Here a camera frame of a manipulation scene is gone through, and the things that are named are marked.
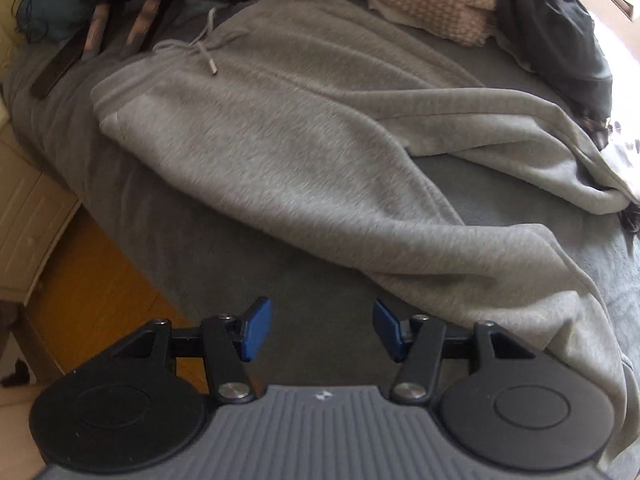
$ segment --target drawstring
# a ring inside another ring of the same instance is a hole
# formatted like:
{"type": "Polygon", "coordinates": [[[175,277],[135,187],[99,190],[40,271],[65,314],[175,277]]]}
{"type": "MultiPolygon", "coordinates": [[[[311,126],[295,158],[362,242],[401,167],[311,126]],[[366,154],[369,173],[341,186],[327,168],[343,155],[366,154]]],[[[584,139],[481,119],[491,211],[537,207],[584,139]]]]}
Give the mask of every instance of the drawstring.
{"type": "Polygon", "coordinates": [[[216,7],[212,7],[209,9],[209,13],[207,15],[207,25],[202,29],[202,32],[197,35],[197,37],[191,41],[191,43],[187,43],[186,41],[180,40],[164,40],[159,41],[158,44],[154,47],[154,52],[160,52],[162,50],[168,48],[184,48],[188,50],[193,50],[194,48],[198,49],[198,52],[202,55],[202,57],[207,61],[209,68],[211,69],[211,75],[216,75],[218,73],[218,67],[216,66],[215,61],[213,61],[213,56],[207,50],[205,46],[205,42],[209,39],[209,37],[213,34],[213,18],[216,15],[216,7]]]}

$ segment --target metal screw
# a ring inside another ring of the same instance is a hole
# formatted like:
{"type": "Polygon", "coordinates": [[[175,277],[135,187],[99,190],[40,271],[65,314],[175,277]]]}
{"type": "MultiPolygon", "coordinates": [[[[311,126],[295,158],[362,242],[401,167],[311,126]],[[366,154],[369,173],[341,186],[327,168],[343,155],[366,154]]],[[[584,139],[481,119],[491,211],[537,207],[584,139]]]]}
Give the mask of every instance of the metal screw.
{"type": "Polygon", "coordinates": [[[427,394],[423,386],[416,383],[399,383],[394,386],[394,396],[400,400],[418,400],[427,394]]]}
{"type": "Polygon", "coordinates": [[[218,393],[225,399],[244,399],[251,392],[248,384],[224,383],[218,388],[218,393]]]}

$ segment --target logo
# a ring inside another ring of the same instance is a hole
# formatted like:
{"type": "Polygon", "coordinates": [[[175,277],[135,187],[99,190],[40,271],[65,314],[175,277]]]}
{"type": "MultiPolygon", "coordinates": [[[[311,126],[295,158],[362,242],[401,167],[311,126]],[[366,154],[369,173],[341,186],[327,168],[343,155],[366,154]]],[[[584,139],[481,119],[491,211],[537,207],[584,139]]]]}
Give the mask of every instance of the logo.
{"type": "Polygon", "coordinates": [[[322,400],[323,402],[325,400],[331,399],[333,396],[334,394],[328,392],[327,390],[322,390],[321,392],[316,393],[316,399],[322,400]]]}

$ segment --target black circular pad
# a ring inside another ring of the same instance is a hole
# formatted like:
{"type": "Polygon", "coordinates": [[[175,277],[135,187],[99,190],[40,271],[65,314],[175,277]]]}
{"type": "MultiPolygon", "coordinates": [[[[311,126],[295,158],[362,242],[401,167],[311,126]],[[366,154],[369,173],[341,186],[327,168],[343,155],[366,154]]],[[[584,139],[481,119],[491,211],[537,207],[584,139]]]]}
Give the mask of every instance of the black circular pad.
{"type": "Polygon", "coordinates": [[[197,390],[140,359],[81,367],[35,401],[30,428],[45,460],[114,474],[162,462],[199,434],[206,417],[197,390]]]}
{"type": "Polygon", "coordinates": [[[596,460],[614,421],[602,391],[548,356],[482,366],[443,394],[440,418],[476,456],[538,472],[596,460]]]}
{"type": "Polygon", "coordinates": [[[542,386],[516,386],[495,399],[495,411],[504,420],[526,430],[546,430],[569,416],[569,403],[558,392],[542,386]]]}

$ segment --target pillow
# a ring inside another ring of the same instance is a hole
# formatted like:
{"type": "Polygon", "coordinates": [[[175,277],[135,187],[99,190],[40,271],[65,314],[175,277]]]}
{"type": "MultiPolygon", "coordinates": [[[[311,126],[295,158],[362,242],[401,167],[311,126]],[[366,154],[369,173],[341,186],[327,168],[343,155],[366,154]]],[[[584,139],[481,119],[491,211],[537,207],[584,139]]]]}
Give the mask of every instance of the pillow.
{"type": "Polygon", "coordinates": [[[14,48],[24,43],[23,35],[15,31],[15,18],[12,14],[12,6],[17,10],[19,4],[20,0],[0,0],[0,78],[4,75],[14,48]]]}
{"type": "Polygon", "coordinates": [[[94,7],[82,0],[22,0],[18,28],[28,31],[28,41],[45,37],[57,43],[71,38],[91,19],[94,7]]]}

